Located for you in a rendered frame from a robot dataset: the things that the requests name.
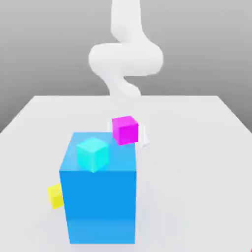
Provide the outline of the small yellow cube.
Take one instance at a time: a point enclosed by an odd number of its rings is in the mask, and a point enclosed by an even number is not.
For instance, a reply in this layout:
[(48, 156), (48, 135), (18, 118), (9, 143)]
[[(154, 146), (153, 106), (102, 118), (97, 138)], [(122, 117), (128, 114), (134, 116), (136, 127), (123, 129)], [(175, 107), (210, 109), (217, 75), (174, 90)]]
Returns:
[(61, 188), (60, 183), (54, 186), (48, 187), (47, 193), (48, 193), (49, 201), (53, 209), (63, 206), (63, 194), (62, 194), (62, 188)]

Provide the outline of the large blue box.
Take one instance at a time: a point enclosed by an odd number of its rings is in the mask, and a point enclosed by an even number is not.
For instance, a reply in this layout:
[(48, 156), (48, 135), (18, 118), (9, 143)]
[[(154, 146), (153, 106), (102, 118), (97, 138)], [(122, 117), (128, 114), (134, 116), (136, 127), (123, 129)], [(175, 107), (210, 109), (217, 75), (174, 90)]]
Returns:
[[(91, 137), (107, 143), (110, 155), (95, 173), (77, 163), (76, 146)], [(71, 244), (135, 243), (135, 144), (120, 146), (110, 132), (75, 132), (59, 174)]]

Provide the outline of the small cyan cube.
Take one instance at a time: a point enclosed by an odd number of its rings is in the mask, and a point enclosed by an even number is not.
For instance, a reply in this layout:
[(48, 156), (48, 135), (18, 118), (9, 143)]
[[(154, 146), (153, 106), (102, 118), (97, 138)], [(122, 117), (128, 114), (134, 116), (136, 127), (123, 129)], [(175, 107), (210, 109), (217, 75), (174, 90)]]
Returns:
[(79, 167), (92, 173), (109, 163), (109, 145), (96, 137), (77, 144), (76, 153)]

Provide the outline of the small magenta cube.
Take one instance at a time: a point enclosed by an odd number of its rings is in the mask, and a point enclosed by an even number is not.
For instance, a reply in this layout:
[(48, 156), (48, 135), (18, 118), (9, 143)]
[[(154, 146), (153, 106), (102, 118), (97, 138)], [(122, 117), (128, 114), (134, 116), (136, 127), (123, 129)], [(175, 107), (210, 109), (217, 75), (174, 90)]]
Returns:
[(132, 116), (112, 119), (112, 133), (118, 145), (138, 142), (139, 124)]

